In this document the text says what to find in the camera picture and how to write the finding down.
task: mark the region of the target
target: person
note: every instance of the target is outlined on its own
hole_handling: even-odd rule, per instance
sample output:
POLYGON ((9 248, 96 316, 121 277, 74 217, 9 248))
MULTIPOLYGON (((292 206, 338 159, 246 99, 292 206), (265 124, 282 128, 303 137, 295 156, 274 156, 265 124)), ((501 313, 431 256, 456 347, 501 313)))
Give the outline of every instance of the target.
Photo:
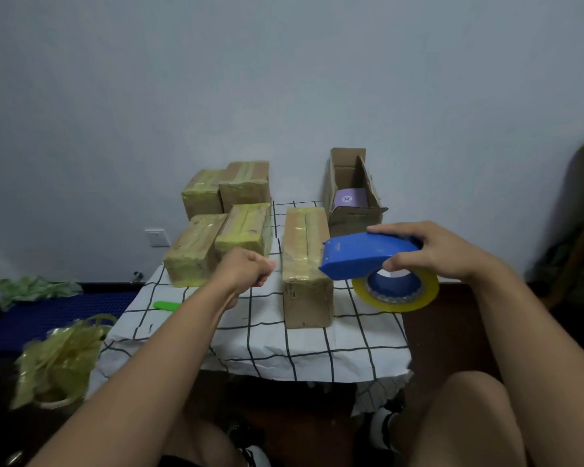
MULTIPOLYGON (((452 375, 421 422, 413 467, 584 466, 584 351, 506 263, 432 222, 368 227, 415 236, 419 251, 387 260, 387 271, 425 268, 474 292, 504 384, 479 372, 452 375)), ((216 426, 180 411, 221 315, 274 263, 240 248, 131 360, 72 416, 31 467, 261 466, 257 448, 236 450, 216 426)), ((406 415, 383 415, 379 447, 398 446, 406 415)))

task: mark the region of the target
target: hand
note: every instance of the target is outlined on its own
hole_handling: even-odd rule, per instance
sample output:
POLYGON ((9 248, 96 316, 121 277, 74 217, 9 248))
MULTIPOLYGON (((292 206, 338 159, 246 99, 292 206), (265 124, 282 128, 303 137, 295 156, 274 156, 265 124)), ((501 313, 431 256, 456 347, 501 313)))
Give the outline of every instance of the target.
POLYGON ((238 296, 252 286, 262 286, 272 274, 276 263, 257 252, 235 247, 226 254, 210 282, 233 294, 226 309, 236 306, 238 296))
POLYGON ((471 282, 506 266, 500 259, 467 242, 432 221, 368 226, 369 233, 414 236, 424 244, 421 250, 401 252, 383 263, 388 272, 410 267, 425 268, 447 278, 471 282))

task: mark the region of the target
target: blue plastic crate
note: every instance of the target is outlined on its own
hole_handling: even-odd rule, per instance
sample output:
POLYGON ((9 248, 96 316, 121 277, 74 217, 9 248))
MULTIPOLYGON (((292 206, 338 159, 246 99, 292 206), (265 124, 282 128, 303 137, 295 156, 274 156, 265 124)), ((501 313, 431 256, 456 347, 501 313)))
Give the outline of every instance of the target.
POLYGON ((0 317, 0 353, 21 353, 27 342, 43 340, 49 330, 70 326, 77 319, 99 313, 110 313, 118 318, 137 294, 136 291, 86 293, 17 303, 0 317))

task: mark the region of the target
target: grid pattern tablecloth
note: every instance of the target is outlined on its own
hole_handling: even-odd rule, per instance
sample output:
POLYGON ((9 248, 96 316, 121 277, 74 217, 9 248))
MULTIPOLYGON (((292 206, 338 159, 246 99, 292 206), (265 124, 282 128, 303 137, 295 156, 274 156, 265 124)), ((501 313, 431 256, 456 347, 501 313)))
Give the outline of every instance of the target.
MULTIPOLYGON (((214 334, 203 369, 275 380, 358 384, 353 414, 372 412, 410 378, 411 360, 402 316, 378 311, 361 301, 350 281, 335 282, 335 317, 329 328, 286 329, 283 320, 281 249, 288 207, 320 202, 273 203, 273 246, 277 262, 261 288, 243 293, 214 334)), ((161 265, 110 330, 95 369, 89 395, 114 374, 170 316, 155 301, 180 302, 196 289, 175 288, 161 265)))

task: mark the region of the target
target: taped cardboard box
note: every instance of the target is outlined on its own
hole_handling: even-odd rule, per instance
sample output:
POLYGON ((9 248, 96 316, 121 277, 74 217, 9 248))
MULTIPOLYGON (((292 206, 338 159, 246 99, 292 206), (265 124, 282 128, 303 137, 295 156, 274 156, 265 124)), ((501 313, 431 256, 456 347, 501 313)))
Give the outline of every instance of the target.
POLYGON ((194 216, 164 255, 164 266, 177 287, 203 285, 216 270, 218 256, 214 241, 227 215, 194 216))
POLYGON ((222 258, 234 247, 268 256, 273 243, 271 220, 270 203, 234 205, 214 243, 218 256, 222 258))
POLYGON ((268 162, 230 162, 220 174, 220 196, 223 210, 246 203, 270 203, 268 162))
POLYGON ((322 201, 327 212, 331 237, 361 233, 367 226, 382 222, 387 208, 381 206, 372 177, 366 170, 366 149, 331 149, 322 201), (364 188, 367 208, 335 207, 335 195, 344 188, 364 188))
POLYGON ((288 208, 282 275, 288 328, 327 328, 333 322, 333 281, 318 269, 328 239, 324 208, 288 208))
POLYGON ((196 215, 218 215, 223 212, 218 180, 223 170, 203 169, 182 190, 182 201, 188 219, 196 215))

